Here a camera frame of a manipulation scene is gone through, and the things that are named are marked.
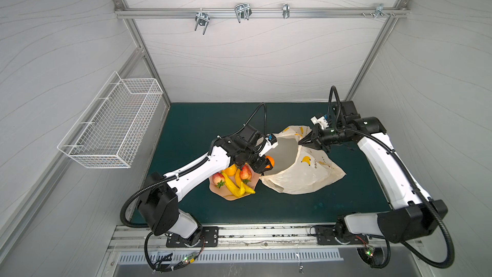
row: white wire basket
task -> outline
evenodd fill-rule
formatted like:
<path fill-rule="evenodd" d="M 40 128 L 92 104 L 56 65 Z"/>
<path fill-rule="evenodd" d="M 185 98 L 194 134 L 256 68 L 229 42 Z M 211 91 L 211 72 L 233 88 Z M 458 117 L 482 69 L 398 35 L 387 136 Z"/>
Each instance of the white wire basket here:
<path fill-rule="evenodd" d="M 117 82 L 108 80 L 58 145 L 86 168 L 130 168 L 162 96 L 155 78 L 115 74 Z M 99 97 L 104 89 L 109 93 Z"/>

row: beige plastic bag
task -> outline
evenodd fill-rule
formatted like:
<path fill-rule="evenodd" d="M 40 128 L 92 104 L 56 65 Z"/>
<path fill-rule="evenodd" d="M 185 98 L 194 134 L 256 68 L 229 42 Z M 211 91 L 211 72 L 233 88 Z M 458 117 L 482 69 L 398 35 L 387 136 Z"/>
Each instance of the beige plastic bag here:
<path fill-rule="evenodd" d="M 298 145 L 311 129 L 308 126 L 289 126 L 275 134 L 278 146 L 268 151 L 275 160 L 272 170 L 260 179 L 279 193 L 307 194 L 340 180 L 345 172 L 332 162 L 323 150 Z"/>

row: apple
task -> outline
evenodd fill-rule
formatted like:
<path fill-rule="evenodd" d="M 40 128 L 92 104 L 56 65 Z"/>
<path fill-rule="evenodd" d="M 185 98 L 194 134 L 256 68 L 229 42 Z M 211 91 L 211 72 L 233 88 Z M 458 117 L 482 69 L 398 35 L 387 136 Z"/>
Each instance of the apple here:
<path fill-rule="evenodd" d="M 239 177 L 241 178 L 241 180 L 243 180 L 244 183 L 248 183 L 249 181 L 251 181 L 253 175 L 251 174 L 251 170 L 247 165 L 244 165 L 243 169 L 241 169 Z"/>
<path fill-rule="evenodd" d="M 220 172 L 217 172 L 216 174 L 214 174 L 212 176 L 212 182 L 213 182 L 213 185 L 220 188 L 222 185 L 225 184 L 224 176 Z"/>

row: dark green mat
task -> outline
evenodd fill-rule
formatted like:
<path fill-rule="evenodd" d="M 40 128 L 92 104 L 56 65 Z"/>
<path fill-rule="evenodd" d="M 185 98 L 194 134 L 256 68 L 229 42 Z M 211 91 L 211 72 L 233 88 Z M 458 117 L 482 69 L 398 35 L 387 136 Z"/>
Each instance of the dark green mat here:
<path fill-rule="evenodd" d="M 173 103 L 157 145 L 149 173 L 178 169 L 206 153 L 217 135 L 237 131 L 254 111 L 253 103 Z M 267 133 L 289 125 L 312 126 L 326 103 L 267 104 Z M 263 132 L 263 110 L 250 124 Z M 347 175 L 317 192 L 303 195 L 277 193 L 256 186 L 256 194 L 227 201 L 213 194 L 209 181 L 202 182 L 180 202 L 180 209 L 200 223 L 335 222 L 341 214 L 389 210 L 386 199 L 364 154 L 355 144 L 332 146 L 329 157 Z M 138 212 L 134 222 L 143 222 Z"/>

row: fruit bowl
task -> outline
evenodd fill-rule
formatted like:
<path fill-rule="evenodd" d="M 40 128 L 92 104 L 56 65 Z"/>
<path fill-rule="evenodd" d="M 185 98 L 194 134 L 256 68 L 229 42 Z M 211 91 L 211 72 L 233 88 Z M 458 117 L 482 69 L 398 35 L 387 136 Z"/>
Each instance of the fruit bowl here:
<path fill-rule="evenodd" d="M 256 184 L 260 180 L 261 174 L 254 172 L 253 169 L 251 169 L 251 167 L 249 165 L 245 165 L 245 167 L 249 167 L 249 170 L 251 171 L 251 181 L 248 182 L 248 184 L 246 184 L 246 185 L 248 185 L 250 188 L 254 189 L 256 187 Z M 229 178 L 232 181 L 234 181 L 234 176 L 230 176 Z M 218 194 L 220 197 L 222 197 L 226 200 L 229 200 L 229 201 L 240 199 L 240 198 L 243 198 L 243 197 L 246 197 L 247 195 L 249 195 L 248 193 L 245 193 L 242 197 L 238 198 L 238 197 L 234 196 L 231 193 L 231 191 L 229 189 L 227 189 L 227 187 L 222 186 L 221 188 L 218 188 L 212 182 L 212 175 L 209 177 L 209 182 L 210 182 L 209 188 L 212 191 L 212 193 Z"/>

